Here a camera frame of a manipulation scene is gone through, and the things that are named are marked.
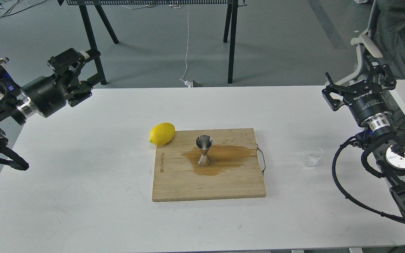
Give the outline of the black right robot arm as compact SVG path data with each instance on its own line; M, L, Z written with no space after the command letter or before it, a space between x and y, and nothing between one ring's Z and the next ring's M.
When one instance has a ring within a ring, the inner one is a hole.
M392 122L394 111L384 96L384 91L394 90L396 79L387 64L372 66L365 80L351 85L337 85L329 73L328 81L322 90L323 98L333 111L347 106L355 122L363 131L348 138L340 145L332 161L332 177L336 187L355 205L382 217L405 224L405 136L404 129ZM401 216L391 215L370 208L348 193L336 174L336 162L340 153L354 146L363 150L360 161L362 167L376 178L386 179L390 193L401 212Z

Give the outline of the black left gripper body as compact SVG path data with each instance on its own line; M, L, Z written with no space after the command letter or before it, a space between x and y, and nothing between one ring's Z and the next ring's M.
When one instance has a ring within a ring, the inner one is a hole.
M24 96L22 105L29 108L28 115L37 113L42 117L50 117L68 104L66 99L70 97L70 86L78 85L79 82L74 72L41 76L21 87Z

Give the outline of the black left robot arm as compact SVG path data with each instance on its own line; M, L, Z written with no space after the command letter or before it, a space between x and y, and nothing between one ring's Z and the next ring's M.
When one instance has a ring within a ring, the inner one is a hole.
M9 59L0 59L0 122L8 117L24 125L29 117L49 117L66 104L74 107L92 96L93 87L103 81L99 73L88 80L79 80L82 68L96 61L100 52L92 48L76 51L70 48L47 62L53 74L41 76L24 86L18 85L3 67ZM26 171L29 164L8 147L8 138L0 128L0 164Z

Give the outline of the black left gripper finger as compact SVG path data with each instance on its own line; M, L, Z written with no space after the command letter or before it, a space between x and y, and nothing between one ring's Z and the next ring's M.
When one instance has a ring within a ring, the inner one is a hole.
M88 81L80 81L78 85L72 85L70 88L70 97L66 101L71 107L77 106L92 96L93 86Z
M74 48L69 48L57 56L52 56L47 61L47 65L53 69L55 74L64 75L68 70L76 71L99 56L101 56L101 53L95 48L79 52Z

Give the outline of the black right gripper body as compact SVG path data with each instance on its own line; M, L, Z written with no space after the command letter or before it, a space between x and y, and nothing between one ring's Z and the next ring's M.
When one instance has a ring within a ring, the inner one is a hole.
M393 110L384 97L380 85L356 83L349 86L349 88L352 92L346 92L343 101L350 109L359 127L365 128L368 125L369 118L377 114L393 114Z

